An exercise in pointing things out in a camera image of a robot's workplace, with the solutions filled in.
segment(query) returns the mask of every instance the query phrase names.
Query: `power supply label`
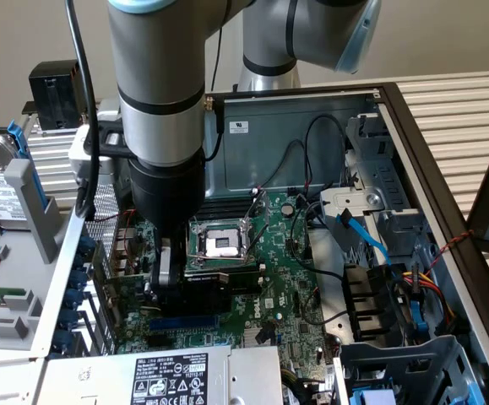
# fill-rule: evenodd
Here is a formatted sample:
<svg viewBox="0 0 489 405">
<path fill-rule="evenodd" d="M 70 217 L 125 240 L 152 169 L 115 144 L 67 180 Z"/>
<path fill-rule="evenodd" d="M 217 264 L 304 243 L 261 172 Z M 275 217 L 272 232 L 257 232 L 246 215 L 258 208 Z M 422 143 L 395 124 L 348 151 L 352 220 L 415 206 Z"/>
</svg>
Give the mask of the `power supply label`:
<svg viewBox="0 0 489 405">
<path fill-rule="evenodd" d="M 248 121 L 230 121 L 229 133 L 247 133 L 249 129 Z"/>
<path fill-rule="evenodd" d="M 207 403 L 207 353 L 137 359 L 131 405 Z"/>
</svg>

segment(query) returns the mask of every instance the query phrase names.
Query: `yellow wire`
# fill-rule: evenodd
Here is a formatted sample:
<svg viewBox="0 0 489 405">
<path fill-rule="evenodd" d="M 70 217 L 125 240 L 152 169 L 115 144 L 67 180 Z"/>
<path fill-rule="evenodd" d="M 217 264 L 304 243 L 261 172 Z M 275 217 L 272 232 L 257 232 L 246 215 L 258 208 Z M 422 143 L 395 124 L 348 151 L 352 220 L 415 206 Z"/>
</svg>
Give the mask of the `yellow wire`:
<svg viewBox="0 0 489 405">
<path fill-rule="evenodd" d="M 413 275 L 412 272 L 405 272 L 405 273 L 402 273 L 404 276 L 409 276 L 411 277 Z M 428 276 L 425 276 L 423 273 L 419 273 L 419 277 L 421 277 L 423 280 L 427 281 L 428 283 L 431 283 L 433 285 L 435 285 L 437 287 L 437 285 L 428 277 Z M 448 310 L 448 314 L 454 318 L 455 315 L 454 315 L 454 312 L 453 310 L 450 309 L 450 306 L 447 304 L 447 310 Z"/>
<path fill-rule="evenodd" d="M 282 374 L 285 374 L 285 376 L 286 376 L 287 378 L 289 378 L 291 381 L 293 381 L 293 382 L 295 382 L 295 381 L 296 381 L 295 376 L 294 376 L 294 375 L 293 375 L 293 373 L 291 373 L 290 371 L 285 370 L 285 369 L 281 369 L 281 372 L 282 372 Z"/>
</svg>

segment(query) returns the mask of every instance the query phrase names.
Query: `metal panel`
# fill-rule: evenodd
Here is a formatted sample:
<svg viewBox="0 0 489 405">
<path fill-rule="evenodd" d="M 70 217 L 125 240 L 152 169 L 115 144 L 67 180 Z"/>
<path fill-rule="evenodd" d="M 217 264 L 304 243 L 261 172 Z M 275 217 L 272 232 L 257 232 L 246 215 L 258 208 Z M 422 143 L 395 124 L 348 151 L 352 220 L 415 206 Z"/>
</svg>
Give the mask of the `metal panel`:
<svg viewBox="0 0 489 405">
<path fill-rule="evenodd" d="M 52 334 L 57 324 L 58 312 L 62 306 L 62 297 L 68 285 L 69 272 L 72 268 L 73 258 L 75 257 L 83 227 L 84 219 L 79 218 L 73 211 L 68 222 L 68 230 L 64 237 L 60 254 L 58 255 L 57 266 L 55 267 L 51 285 L 47 292 L 47 299 L 44 310 L 41 313 L 37 333 L 32 342 L 30 357 L 45 358 L 49 354 Z"/>
<path fill-rule="evenodd" d="M 454 89 L 489 89 L 487 78 L 446 78 L 444 80 L 426 80 L 400 83 L 402 93 L 421 93 L 427 91 L 454 90 Z"/>
<path fill-rule="evenodd" d="M 427 129 L 482 127 L 489 125 L 489 112 L 416 118 L 416 123 L 422 131 Z"/>
<path fill-rule="evenodd" d="M 29 405 L 41 383 L 44 360 L 28 360 L 0 366 L 0 404 Z"/>
<path fill-rule="evenodd" d="M 346 122 L 351 116 L 372 111 L 372 95 L 372 91 L 363 90 L 227 99 L 225 136 L 220 149 L 223 157 L 207 164 L 207 195 L 229 197 L 248 193 L 273 173 L 291 140 L 304 138 L 308 125 L 319 112 Z M 246 132 L 231 133 L 231 122 L 246 122 Z M 205 129 L 205 153 L 208 155 L 217 139 L 214 114 L 205 117 Z M 322 184 L 338 181 L 339 176 L 333 178 L 333 173 L 340 172 L 340 142 L 340 132 L 331 121 L 317 121 L 310 129 L 308 154 L 313 172 L 312 187 L 318 189 Z M 266 187 L 285 190 L 303 183 L 302 151 L 295 148 Z"/>
<path fill-rule="evenodd" d="M 464 103 L 424 104 L 410 108 L 414 118 L 424 116 L 450 116 L 453 114 L 475 114 L 489 112 L 489 100 L 467 101 Z"/>
<path fill-rule="evenodd" d="M 445 180 L 449 186 L 459 186 L 462 184 L 478 184 L 482 183 L 484 175 L 450 175 L 445 176 Z"/>
<path fill-rule="evenodd" d="M 193 394 L 185 395 L 186 398 L 182 400 L 180 394 L 189 393 L 189 391 L 182 391 L 177 396 L 179 404 L 281 405 L 283 403 L 277 348 L 231 350 L 230 346 L 49 361 L 43 376 L 38 403 L 130 403 L 134 392 L 133 378 L 138 359 L 158 357 L 177 359 L 177 356 L 184 354 L 208 355 L 207 373 L 204 377 L 207 398 L 203 397 L 198 402 L 199 394 Z M 168 360 L 168 363 L 173 367 L 171 360 Z M 262 381 L 260 387 L 258 380 L 254 378 L 258 376 L 259 364 L 261 364 Z M 184 375 L 175 376 L 178 379 L 183 377 Z M 193 397 L 194 400 L 188 401 L 188 397 Z M 146 403 L 159 405 L 175 403 L 172 399 L 167 401 L 165 394 L 160 394 L 159 399 L 159 402 L 151 400 Z"/>
<path fill-rule="evenodd" d="M 436 131 L 424 131 L 422 136 L 428 145 L 442 143 L 489 141 L 489 127 L 455 128 Z"/>
<path fill-rule="evenodd" d="M 404 95 L 407 105 L 449 103 L 456 101 L 489 100 L 489 89 L 467 89 L 413 93 Z"/>
<path fill-rule="evenodd" d="M 344 275 L 342 250 L 327 229 L 312 229 L 309 232 L 313 249 L 313 263 L 316 268 Z M 341 282 L 332 276 L 318 274 L 323 318 L 329 319 L 345 310 L 344 293 Z M 353 333 L 349 315 L 345 314 L 325 324 L 325 331 L 340 338 L 343 344 L 353 343 Z"/>
<path fill-rule="evenodd" d="M 489 141 L 430 146 L 436 160 L 489 156 Z"/>
<path fill-rule="evenodd" d="M 28 138 L 43 189 L 47 196 L 55 197 L 60 211 L 68 212 L 77 197 L 77 183 L 68 159 L 76 130 L 45 132 L 38 123 L 37 114 L 22 116 L 21 127 Z"/>
<path fill-rule="evenodd" d="M 421 203 L 422 212 L 426 215 L 428 219 L 428 223 L 430 225 L 430 229 L 434 234 L 437 243 L 440 246 L 444 246 L 447 244 L 447 240 L 445 240 L 445 236 L 441 231 L 441 227 L 437 221 L 437 218 L 433 215 L 432 205 L 428 200 L 426 193 L 423 189 L 422 184 L 419 182 L 419 177 L 416 174 L 416 170 L 410 161 L 410 157 L 407 151 L 404 148 L 404 144 L 396 131 L 396 126 L 394 125 L 391 117 L 388 115 L 388 110 L 385 105 L 379 105 L 379 110 L 382 113 L 383 119 L 385 120 L 385 125 L 387 126 L 388 131 L 390 132 L 394 146 L 399 153 L 400 160 L 404 167 L 406 168 L 407 176 L 409 181 L 414 187 L 415 193 L 419 198 L 419 202 Z M 451 251 L 445 251 L 442 255 L 445 266 L 448 269 L 448 275 L 451 278 L 453 285 L 456 289 L 456 293 L 458 294 L 460 300 L 464 303 L 465 314 L 470 321 L 472 329 L 475 331 L 475 337 L 479 342 L 479 346 L 482 350 L 486 358 L 486 362 L 489 365 L 489 335 L 485 333 L 486 330 L 480 317 L 473 299 L 471 298 L 470 292 L 467 289 L 465 281 L 460 273 L 460 270 L 454 260 L 454 257 Z"/>
</svg>

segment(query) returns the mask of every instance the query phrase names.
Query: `open computer chassis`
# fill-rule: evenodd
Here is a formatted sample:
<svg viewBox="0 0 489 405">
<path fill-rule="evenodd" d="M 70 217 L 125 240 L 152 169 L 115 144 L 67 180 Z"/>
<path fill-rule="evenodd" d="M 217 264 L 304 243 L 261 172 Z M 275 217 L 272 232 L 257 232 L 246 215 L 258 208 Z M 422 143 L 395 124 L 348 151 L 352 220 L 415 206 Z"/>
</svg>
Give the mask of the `open computer chassis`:
<svg viewBox="0 0 489 405">
<path fill-rule="evenodd" d="M 225 135 L 188 225 L 182 308 L 153 292 L 155 229 L 129 200 L 118 219 L 98 209 L 87 224 L 111 236 L 91 259 L 103 351 L 275 346 L 301 403 L 341 386 L 392 390 L 397 403 L 489 401 L 489 268 L 471 239 L 436 260 L 465 222 L 396 85 L 209 97 Z M 206 113 L 207 154 L 219 119 Z"/>
</svg>

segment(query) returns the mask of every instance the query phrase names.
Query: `black box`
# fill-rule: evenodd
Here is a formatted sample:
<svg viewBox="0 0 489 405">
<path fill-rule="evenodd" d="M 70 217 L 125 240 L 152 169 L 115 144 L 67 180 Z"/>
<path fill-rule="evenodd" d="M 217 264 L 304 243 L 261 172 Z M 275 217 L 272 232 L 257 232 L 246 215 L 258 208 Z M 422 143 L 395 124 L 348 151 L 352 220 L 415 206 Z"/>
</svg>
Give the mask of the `black box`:
<svg viewBox="0 0 489 405">
<path fill-rule="evenodd" d="M 28 77 L 41 129 L 77 128 L 86 103 L 76 60 L 42 62 Z"/>
</svg>

